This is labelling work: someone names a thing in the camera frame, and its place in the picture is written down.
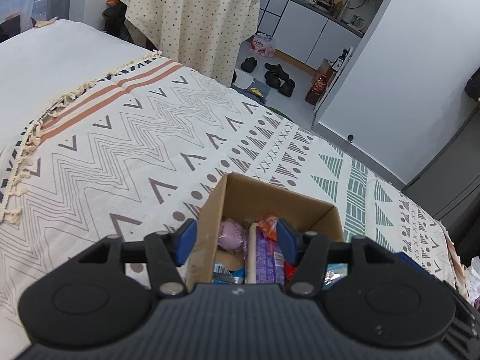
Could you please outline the purple snack packet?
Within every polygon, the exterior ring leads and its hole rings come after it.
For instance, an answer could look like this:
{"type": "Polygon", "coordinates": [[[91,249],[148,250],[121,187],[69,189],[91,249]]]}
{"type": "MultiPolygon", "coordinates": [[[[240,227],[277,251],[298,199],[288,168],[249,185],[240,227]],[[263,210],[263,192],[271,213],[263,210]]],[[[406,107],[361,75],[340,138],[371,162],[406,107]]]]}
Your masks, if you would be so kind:
{"type": "Polygon", "coordinates": [[[248,229],[247,284],[279,284],[285,281],[284,258],[276,241],[264,236],[258,223],[248,229]]]}

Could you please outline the blue snack packet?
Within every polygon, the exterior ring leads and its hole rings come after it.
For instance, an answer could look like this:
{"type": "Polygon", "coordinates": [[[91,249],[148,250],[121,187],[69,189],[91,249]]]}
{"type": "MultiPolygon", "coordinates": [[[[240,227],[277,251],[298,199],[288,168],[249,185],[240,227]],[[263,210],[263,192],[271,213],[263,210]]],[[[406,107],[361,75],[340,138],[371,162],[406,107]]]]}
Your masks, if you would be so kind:
{"type": "Polygon", "coordinates": [[[246,270],[241,265],[239,269],[230,270],[223,263],[216,262],[213,266],[212,283],[214,284],[245,284],[246,270]]]}

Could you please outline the light purple round snack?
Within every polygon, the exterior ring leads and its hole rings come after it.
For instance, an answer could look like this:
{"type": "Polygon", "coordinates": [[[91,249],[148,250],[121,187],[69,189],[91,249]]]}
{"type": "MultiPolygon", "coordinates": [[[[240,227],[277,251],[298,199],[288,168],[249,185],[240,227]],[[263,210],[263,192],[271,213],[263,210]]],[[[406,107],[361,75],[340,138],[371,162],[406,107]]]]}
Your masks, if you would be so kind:
{"type": "Polygon", "coordinates": [[[220,223],[218,246],[227,252],[242,250],[247,243],[245,229],[233,221],[226,219],[220,223]]]}

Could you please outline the red candy packet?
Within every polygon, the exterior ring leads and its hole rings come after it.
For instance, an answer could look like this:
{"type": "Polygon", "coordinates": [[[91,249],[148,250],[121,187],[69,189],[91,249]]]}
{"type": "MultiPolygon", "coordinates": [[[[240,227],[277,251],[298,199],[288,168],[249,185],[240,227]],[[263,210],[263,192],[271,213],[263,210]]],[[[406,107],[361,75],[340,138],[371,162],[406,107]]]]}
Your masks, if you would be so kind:
{"type": "Polygon", "coordinates": [[[288,262],[284,262],[285,283],[288,284],[297,272],[298,267],[290,265],[288,262]]]}

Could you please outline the clear speckled snack packet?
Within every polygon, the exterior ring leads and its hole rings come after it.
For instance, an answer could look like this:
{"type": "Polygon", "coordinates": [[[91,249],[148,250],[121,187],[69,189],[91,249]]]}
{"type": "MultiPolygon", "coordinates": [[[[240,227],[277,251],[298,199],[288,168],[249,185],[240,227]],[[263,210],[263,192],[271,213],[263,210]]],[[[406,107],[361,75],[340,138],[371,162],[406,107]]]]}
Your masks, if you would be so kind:
{"type": "Polygon", "coordinates": [[[332,285],[345,278],[348,275],[348,265],[346,263],[328,264],[323,289],[329,289],[332,285]]]}

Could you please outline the orange biscuit packet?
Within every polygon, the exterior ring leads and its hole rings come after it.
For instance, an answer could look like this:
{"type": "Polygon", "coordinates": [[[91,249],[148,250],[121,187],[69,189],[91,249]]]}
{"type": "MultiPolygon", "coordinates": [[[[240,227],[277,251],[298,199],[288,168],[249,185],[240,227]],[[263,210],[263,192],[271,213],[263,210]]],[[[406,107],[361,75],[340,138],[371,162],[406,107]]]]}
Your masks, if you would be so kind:
{"type": "Polygon", "coordinates": [[[278,218],[272,214],[262,216],[258,222],[259,228],[265,238],[277,241],[277,223],[278,218]]]}

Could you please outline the brown cardboard box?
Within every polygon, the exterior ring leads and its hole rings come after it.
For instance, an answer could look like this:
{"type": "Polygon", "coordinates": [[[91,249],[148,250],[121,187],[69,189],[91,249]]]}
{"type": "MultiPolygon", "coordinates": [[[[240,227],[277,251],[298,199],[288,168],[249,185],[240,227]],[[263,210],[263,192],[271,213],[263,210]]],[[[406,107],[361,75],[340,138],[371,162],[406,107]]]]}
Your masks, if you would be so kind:
{"type": "Polygon", "coordinates": [[[275,184],[230,173],[209,174],[202,187],[208,198],[199,211],[197,238],[186,284],[230,284],[235,275],[247,283],[281,283],[292,270],[279,249],[278,225],[299,233],[320,233],[343,240],[338,209],[330,202],[275,184]]]}

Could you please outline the patterned bed blanket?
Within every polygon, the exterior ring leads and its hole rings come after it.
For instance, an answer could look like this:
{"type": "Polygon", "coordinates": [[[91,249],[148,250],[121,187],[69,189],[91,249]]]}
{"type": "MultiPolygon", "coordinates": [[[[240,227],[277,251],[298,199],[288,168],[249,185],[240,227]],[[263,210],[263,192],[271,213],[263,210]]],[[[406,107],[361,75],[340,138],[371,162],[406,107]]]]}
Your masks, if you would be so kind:
{"type": "Polygon", "coordinates": [[[345,240],[368,236],[467,294],[446,229],[419,205],[335,145],[154,54],[1,135],[1,357],[28,343],[17,302],[30,284],[108,234],[174,230],[232,172],[334,204],[345,240]]]}

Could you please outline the dark red bottle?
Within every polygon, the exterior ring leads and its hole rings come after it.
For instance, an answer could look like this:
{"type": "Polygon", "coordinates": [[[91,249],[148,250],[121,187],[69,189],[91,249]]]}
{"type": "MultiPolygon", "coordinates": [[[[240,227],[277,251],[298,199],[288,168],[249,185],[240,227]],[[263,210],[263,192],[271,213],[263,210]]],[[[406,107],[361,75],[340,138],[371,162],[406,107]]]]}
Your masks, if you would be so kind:
{"type": "Polygon", "coordinates": [[[332,68],[332,63],[324,58],[312,78],[312,85],[306,94],[305,101],[315,106],[323,96],[329,82],[331,82],[334,76],[335,71],[332,68]]]}

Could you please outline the black slippers pair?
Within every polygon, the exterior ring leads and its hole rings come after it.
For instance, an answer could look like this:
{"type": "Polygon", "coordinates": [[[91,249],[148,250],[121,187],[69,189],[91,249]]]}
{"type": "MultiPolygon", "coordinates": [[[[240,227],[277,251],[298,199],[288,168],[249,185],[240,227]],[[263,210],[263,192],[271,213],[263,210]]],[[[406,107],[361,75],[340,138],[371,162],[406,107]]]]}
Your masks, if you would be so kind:
{"type": "Polygon", "coordinates": [[[264,74],[265,84],[277,89],[280,94],[290,98],[295,90],[295,81],[285,72],[280,64],[265,63],[267,71],[264,74]]]}

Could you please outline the single black slipper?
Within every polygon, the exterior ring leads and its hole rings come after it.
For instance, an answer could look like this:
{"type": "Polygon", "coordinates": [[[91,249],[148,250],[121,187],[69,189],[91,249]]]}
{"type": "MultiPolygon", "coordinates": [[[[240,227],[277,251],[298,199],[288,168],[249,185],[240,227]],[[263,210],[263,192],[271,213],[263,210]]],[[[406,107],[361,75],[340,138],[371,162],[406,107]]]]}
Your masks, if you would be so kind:
{"type": "Polygon", "coordinates": [[[255,57],[247,57],[240,65],[242,71],[252,73],[257,66],[257,59],[255,57]]]}

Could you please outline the red bottle pack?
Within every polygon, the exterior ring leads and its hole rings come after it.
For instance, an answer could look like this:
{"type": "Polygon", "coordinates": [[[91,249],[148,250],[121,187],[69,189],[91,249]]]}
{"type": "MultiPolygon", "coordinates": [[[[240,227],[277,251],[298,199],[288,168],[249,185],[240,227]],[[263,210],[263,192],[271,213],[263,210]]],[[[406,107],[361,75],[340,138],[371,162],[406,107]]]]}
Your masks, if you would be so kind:
{"type": "Polygon", "coordinates": [[[271,58],[276,51],[276,41],[266,33],[256,33],[251,39],[250,49],[259,55],[271,58]]]}

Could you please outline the dotted cloth round table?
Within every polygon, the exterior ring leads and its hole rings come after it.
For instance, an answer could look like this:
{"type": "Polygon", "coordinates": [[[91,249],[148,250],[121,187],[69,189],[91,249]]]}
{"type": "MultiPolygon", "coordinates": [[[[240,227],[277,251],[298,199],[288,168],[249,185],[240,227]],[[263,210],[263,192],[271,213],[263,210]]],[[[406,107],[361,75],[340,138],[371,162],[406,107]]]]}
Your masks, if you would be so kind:
{"type": "Polygon", "coordinates": [[[119,0],[134,44],[230,86],[241,44],[257,32],[260,0],[119,0]]]}

